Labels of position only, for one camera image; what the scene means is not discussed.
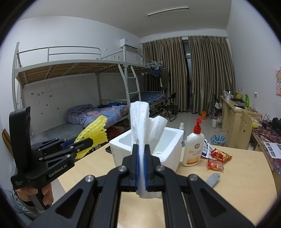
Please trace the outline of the person's left hand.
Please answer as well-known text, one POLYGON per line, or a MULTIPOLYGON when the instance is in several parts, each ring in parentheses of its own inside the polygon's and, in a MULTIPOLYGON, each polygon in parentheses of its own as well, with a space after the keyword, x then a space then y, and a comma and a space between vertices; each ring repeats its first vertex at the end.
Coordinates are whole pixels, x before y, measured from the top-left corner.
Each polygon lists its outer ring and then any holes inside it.
MULTIPOLYGON (((31 201, 30 196, 36 195, 38 193, 38 190, 33 188, 32 186, 25 186, 15 191, 17 196, 25 202, 31 201)), ((43 204, 51 205, 54 202, 51 183, 43 187, 41 189, 41 192, 43 194, 43 204)))

